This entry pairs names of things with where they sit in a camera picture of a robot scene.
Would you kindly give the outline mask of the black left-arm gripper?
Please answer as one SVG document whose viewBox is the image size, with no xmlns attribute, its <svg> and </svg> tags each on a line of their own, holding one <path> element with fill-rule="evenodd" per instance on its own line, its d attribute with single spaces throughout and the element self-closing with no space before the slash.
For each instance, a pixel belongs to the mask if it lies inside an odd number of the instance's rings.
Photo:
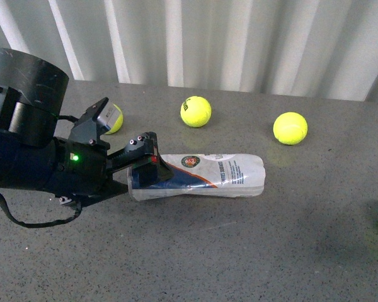
<svg viewBox="0 0 378 302">
<path fill-rule="evenodd" d="M 127 193 L 128 185 L 112 181 L 108 174 L 128 167 L 135 170 L 141 187 L 173 177 L 173 170 L 159 153 L 155 132 L 141 133 L 123 149 L 107 156 L 110 144 L 101 139 L 107 131 L 94 118 L 80 118 L 68 139 L 56 140 L 57 167 L 49 180 L 49 189 L 61 205 L 80 203 L 85 208 Z"/>
</svg>

